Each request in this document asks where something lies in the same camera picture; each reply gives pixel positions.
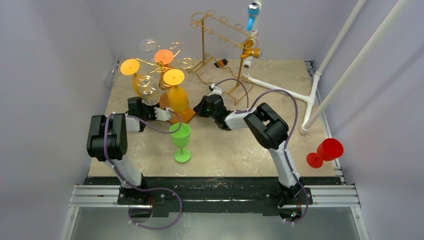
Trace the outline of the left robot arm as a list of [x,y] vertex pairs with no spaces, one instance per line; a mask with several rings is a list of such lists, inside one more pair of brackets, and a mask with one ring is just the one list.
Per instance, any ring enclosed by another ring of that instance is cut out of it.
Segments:
[[120,194],[142,205],[149,199],[148,185],[127,156],[128,133],[143,132],[145,122],[156,119],[155,110],[160,105],[147,105],[140,97],[131,97],[127,106],[127,113],[91,117],[86,149],[90,157],[104,162],[116,174]]

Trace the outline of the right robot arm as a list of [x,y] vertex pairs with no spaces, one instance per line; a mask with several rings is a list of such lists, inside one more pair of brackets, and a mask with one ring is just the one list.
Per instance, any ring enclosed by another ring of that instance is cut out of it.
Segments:
[[240,113],[228,110],[221,95],[210,94],[202,97],[194,111],[200,117],[214,119],[221,130],[250,130],[272,157],[284,202],[292,204],[300,198],[301,193],[308,194],[289,150],[289,126],[267,103]]

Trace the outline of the tall clear flute glass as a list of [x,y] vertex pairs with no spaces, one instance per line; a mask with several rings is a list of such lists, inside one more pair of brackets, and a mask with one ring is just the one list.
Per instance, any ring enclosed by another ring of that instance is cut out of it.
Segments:
[[160,45],[155,39],[146,38],[140,42],[139,48],[144,52],[155,53],[160,50]]

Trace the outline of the yellow goblet front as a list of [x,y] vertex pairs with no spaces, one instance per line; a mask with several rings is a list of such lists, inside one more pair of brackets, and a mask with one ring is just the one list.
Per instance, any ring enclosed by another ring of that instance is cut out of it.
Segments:
[[183,112],[189,107],[189,99],[185,89],[180,86],[185,74],[180,69],[170,69],[163,75],[163,81],[171,86],[168,91],[168,103],[175,112]]

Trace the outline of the gold rectangular wire rack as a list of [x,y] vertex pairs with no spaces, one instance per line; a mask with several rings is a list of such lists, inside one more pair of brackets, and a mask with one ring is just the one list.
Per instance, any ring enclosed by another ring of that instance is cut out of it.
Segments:
[[239,82],[236,82],[234,86],[227,90],[224,94],[234,100],[234,104],[237,105],[241,100],[247,98],[249,92],[253,89],[253,82],[248,79],[249,71],[251,68],[253,57],[241,59],[242,44],[248,38],[253,38],[257,41],[255,48],[259,48],[259,42],[257,40],[258,32],[256,30],[247,31],[245,27],[240,24],[229,24],[229,19],[226,16],[216,17],[214,10],[208,10],[206,12],[196,12],[191,16],[190,26],[192,28],[198,28],[201,30],[201,59],[193,65],[188,73],[193,73],[198,80],[203,84],[210,84],[211,81],[205,80],[202,77],[203,69],[206,66],[214,66],[214,63],[225,57],[218,58],[214,57],[213,54],[207,52],[206,36],[211,35],[217,37],[217,40],[223,44],[232,45],[233,49],[239,55],[237,60],[236,70],[232,70],[231,64],[227,64],[224,68],[217,68],[228,71],[231,78],[235,78]]

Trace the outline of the green plastic goblet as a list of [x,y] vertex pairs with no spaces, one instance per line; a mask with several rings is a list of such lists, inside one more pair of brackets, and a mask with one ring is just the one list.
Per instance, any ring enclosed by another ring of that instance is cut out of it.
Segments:
[[191,152],[186,149],[191,140],[191,127],[186,123],[182,123],[180,129],[177,130],[179,126],[180,124],[176,123],[169,128],[170,132],[174,132],[171,134],[171,141],[178,148],[174,152],[173,157],[175,161],[185,163],[191,158]]

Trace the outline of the gold scroll glass rack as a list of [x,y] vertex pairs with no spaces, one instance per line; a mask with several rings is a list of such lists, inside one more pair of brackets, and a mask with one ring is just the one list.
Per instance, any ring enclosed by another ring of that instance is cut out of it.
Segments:
[[149,52],[152,59],[136,60],[153,66],[154,72],[159,73],[158,87],[161,94],[158,106],[162,109],[170,108],[181,116],[183,123],[189,123],[196,113],[189,107],[188,94],[181,84],[185,79],[183,71],[190,70],[193,60],[184,57],[181,66],[172,66],[172,62],[182,50],[182,45],[178,42],[172,42],[167,48],[162,48],[156,40],[147,38],[141,41],[139,47],[142,51]]

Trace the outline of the yellow goblet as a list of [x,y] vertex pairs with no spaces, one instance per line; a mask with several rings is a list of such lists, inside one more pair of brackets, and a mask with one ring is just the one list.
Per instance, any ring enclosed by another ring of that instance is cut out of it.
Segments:
[[183,112],[189,107],[189,99],[185,89],[180,86],[185,74],[180,69],[170,69],[163,75],[163,81],[171,86],[168,91],[168,103],[175,112]]
[[135,94],[138,97],[142,97],[140,93],[140,88],[137,85],[137,78],[139,75],[137,74],[138,70],[140,69],[140,63],[137,59],[131,58],[125,60],[121,66],[120,66],[120,72],[125,76],[131,76],[131,86],[134,90]]

